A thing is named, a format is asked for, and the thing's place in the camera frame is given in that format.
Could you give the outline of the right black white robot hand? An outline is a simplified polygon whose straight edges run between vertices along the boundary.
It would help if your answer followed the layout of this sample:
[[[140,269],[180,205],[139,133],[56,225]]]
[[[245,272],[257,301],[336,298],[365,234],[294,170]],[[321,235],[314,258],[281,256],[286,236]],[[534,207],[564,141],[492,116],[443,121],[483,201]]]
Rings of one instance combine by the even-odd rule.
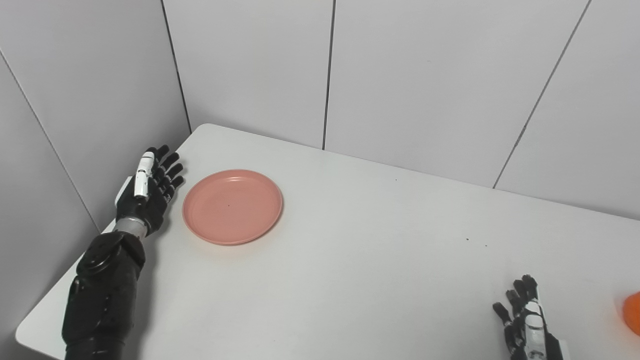
[[[510,309],[500,301],[492,308],[502,322],[510,360],[569,360],[566,342],[549,331],[533,276],[525,274],[515,279],[505,297]]]

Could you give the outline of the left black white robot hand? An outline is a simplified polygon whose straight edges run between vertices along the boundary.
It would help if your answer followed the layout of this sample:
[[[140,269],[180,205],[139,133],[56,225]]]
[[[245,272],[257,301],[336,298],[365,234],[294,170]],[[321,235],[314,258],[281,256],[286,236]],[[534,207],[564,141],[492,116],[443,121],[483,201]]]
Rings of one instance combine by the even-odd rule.
[[[147,148],[116,196],[114,230],[138,239],[159,230],[178,188],[185,183],[183,170],[179,154],[169,146]]]

